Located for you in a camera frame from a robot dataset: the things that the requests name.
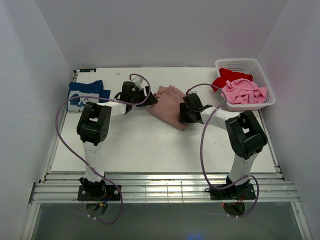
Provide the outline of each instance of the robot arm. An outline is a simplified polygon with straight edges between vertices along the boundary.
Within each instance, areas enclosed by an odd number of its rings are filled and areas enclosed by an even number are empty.
[[[227,131],[231,147],[234,151],[233,165],[227,176],[227,184],[233,183],[239,178],[249,175],[251,167],[268,139],[252,111],[242,113],[229,112],[216,109],[211,105],[203,106],[198,95],[191,93],[186,95],[184,103],[180,103],[181,123],[201,123],[208,121],[209,117],[216,111],[208,124]],[[242,194],[249,185],[249,177],[237,182],[231,187],[229,194]]]
[[[96,200],[105,194],[106,183],[95,174],[91,168],[94,168],[100,175],[104,176],[102,166],[101,149],[102,144],[109,131],[110,118],[127,114],[132,109],[132,104],[139,104],[146,99],[144,89],[141,87],[141,80],[135,78],[133,81],[125,81],[122,90],[117,94],[120,96],[120,102],[94,103],[87,102],[83,108],[80,120],[78,122],[76,132],[80,135],[82,141],[85,160],[90,164],[86,166],[84,177],[80,178],[82,191],[85,195],[78,194],[78,200]],[[150,94],[148,99],[137,107],[149,106],[157,103],[158,100]]]

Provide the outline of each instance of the laundry basket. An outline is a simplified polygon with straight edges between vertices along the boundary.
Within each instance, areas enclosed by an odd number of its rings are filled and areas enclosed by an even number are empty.
[[[266,87],[267,94],[264,103],[259,104],[231,104],[227,103],[229,111],[259,110],[265,106],[273,105],[276,102],[274,92],[271,89],[269,81],[258,60],[254,58],[226,58],[215,61],[218,77],[220,77],[219,69],[229,69],[233,72],[241,72],[251,74],[253,81],[258,87]]]

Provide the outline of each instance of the clothing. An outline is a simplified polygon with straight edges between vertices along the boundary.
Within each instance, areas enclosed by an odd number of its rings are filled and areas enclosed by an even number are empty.
[[[155,115],[176,129],[183,131],[187,124],[179,122],[180,103],[184,103],[184,94],[174,86],[160,86],[155,94],[158,103],[149,107],[149,113]]]
[[[253,81],[240,78],[230,82],[222,88],[231,104],[263,104],[267,98],[267,88],[258,87]]]
[[[93,96],[108,99],[110,97],[110,90],[104,90],[104,83],[102,80],[97,80],[88,84],[70,82],[68,98],[78,96]],[[82,112],[86,102],[105,103],[107,101],[90,97],[80,97],[69,101],[66,109],[69,112]]]
[[[231,71],[226,68],[220,68],[220,77],[218,77],[214,82],[212,83],[213,85],[216,85],[218,88],[222,89],[227,81],[229,80],[230,82],[237,80],[237,79],[248,79],[249,81],[253,81],[253,77],[250,74],[245,74],[243,72],[237,72],[237,71]],[[216,87],[212,86],[212,89],[216,92],[218,89]]]

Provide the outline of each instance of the glass panel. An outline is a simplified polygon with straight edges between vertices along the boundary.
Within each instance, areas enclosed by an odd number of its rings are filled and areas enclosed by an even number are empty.
[[[289,202],[259,202],[251,214],[234,219],[208,215],[221,213],[220,203],[125,204],[114,225],[104,225],[86,213],[86,204],[41,204],[33,240],[300,240]],[[101,217],[112,220],[118,204],[109,204]]]

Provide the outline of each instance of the blue cloth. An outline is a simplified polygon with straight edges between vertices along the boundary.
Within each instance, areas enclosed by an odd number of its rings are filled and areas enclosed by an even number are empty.
[[[70,82],[68,98],[78,96],[93,96],[100,98],[109,98],[110,90],[104,90],[104,83],[102,80],[97,80],[92,83]],[[105,103],[105,100],[99,100],[91,97],[76,98],[68,102],[67,111],[82,112],[86,102]]]

